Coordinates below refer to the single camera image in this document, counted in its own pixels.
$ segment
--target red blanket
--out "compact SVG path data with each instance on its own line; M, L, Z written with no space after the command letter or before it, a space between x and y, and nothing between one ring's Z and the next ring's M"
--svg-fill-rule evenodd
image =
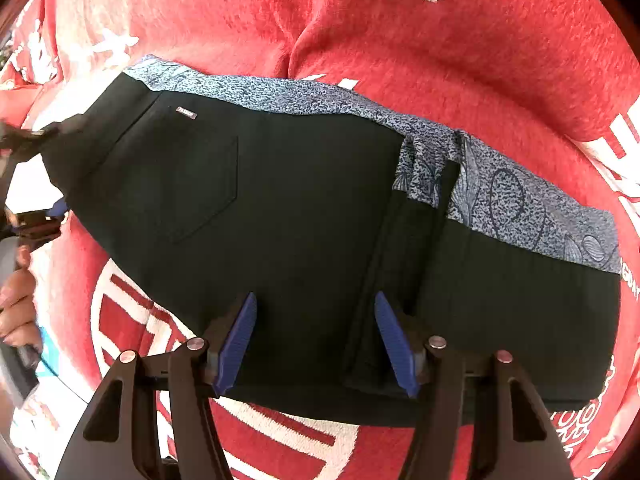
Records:
M81 100L68 93L77 82L151 52L206 73L352 88L463 128L610 210L623 282L609 378L589 406L552 420L577 477L592 478L616 449L640 405L640 67L598 0L33 0L16 45L0 78L0 116L14 123L43 121L70 95ZM93 385L120 350L164 351L188 333L77 220L52 257L51 323ZM228 401L214 414L237 478L392 479L411 437ZM461 432L454 478L470 436Z

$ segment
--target small silver brand tag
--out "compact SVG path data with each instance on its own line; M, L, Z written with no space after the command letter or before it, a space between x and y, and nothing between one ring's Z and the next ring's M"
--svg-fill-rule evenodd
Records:
M175 111L180 112L182 115L186 115L190 119L195 119L198 116L197 113L187 110L186 108L182 108L181 106L178 106Z

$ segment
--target person's arm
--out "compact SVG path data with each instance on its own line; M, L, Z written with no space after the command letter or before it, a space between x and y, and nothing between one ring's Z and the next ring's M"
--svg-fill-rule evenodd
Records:
M11 346L32 345L42 352L42 336L36 325L36 307L33 292L36 280L29 272L31 255L25 246L18 249L16 261L19 270L11 274L0 288L0 338ZM0 378L0 434L9 440L14 417L14 405Z

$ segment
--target blue gripper pad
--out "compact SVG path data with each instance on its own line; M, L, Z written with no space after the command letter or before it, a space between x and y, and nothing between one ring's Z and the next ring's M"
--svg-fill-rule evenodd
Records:
M411 398L418 396L420 384L415 375L415 357L409 346L398 318L394 313L386 296L379 292L375 300L376 323L385 343L386 353L391 360L391 366L396 375L396 381Z
M254 331L257 312L258 304L255 294L250 292L244 300L244 304L229 334L226 336L225 344L220 352L218 376L216 377L216 383L213 385L219 396L224 395L236 382L242 358Z

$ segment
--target patterned lining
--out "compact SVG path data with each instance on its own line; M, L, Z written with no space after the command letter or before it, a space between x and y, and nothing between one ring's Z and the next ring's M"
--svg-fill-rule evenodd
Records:
M293 115L352 114L404 136L394 189L437 207L447 160L461 165L448 217L545 256L620 273L613 216L585 207L556 186L462 130L399 114L366 97L317 81L205 75L145 56L125 70L153 91L220 99L252 110Z

